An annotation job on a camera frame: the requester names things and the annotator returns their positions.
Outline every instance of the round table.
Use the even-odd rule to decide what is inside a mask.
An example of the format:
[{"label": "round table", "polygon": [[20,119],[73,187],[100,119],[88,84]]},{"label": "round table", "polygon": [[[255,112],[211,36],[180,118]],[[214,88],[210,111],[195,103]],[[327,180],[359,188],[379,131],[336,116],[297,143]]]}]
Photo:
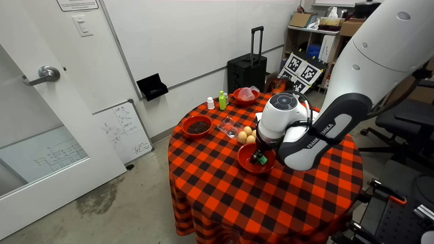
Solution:
[{"label": "round table", "polygon": [[362,158],[350,135],[309,171],[276,162],[270,173],[252,175],[237,165],[236,138],[217,124],[232,118],[255,127],[270,93],[255,104],[229,104],[224,111],[199,104],[184,118],[205,114],[214,127],[200,139],[181,135],[180,123],[168,145],[169,185],[180,236],[196,242],[324,242],[343,222],[362,188]]}]

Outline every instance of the black suitcase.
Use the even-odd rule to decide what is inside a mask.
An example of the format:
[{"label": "black suitcase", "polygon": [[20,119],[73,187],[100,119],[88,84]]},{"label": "black suitcase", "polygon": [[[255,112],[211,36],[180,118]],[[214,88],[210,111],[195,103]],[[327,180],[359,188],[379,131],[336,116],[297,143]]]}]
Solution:
[{"label": "black suitcase", "polygon": [[[259,54],[253,54],[255,32],[260,31]],[[252,28],[251,53],[228,61],[228,93],[255,85],[263,91],[267,58],[262,55],[263,25]]]}]

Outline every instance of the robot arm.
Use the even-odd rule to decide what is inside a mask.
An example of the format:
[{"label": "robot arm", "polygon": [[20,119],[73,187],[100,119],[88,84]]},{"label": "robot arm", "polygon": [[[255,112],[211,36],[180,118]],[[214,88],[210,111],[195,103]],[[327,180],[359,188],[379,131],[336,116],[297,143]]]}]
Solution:
[{"label": "robot arm", "polygon": [[342,51],[312,126],[290,93],[272,96],[257,124],[259,145],[278,147],[293,169],[318,162],[381,97],[434,55],[434,1],[385,0]]}]

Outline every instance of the bowl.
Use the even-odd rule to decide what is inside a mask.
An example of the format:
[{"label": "bowl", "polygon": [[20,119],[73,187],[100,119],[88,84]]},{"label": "bowl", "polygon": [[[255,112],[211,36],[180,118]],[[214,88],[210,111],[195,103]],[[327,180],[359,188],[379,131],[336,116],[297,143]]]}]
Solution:
[{"label": "bowl", "polygon": [[253,93],[255,97],[251,99],[251,100],[244,100],[244,99],[241,99],[241,97],[238,96],[240,91],[241,91],[241,88],[237,88],[237,89],[234,89],[234,92],[232,93],[232,97],[233,97],[234,103],[238,104],[238,105],[249,105],[249,104],[253,104],[255,100],[256,100],[257,96],[259,96],[259,91],[252,89],[252,93]]},{"label": "bowl", "polygon": [[270,172],[274,162],[275,162],[275,152],[274,150],[264,150],[262,152],[267,157],[267,162],[264,165],[253,164],[249,161],[252,154],[257,150],[256,143],[245,143],[238,149],[237,160],[241,168],[251,173],[266,173]]},{"label": "bowl", "polygon": [[186,138],[202,138],[211,129],[211,119],[206,115],[194,115],[181,122],[181,133]]}]

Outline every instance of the floor stain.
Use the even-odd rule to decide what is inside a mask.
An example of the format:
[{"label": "floor stain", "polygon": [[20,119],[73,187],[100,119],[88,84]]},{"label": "floor stain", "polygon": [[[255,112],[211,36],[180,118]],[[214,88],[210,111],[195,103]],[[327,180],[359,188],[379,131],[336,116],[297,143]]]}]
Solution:
[{"label": "floor stain", "polygon": [[81,213],[81,215],[106,213],[116,199],[118,184],[120,181],[123,181],[123,177],[111,180],[78,198],[77,210]]}]

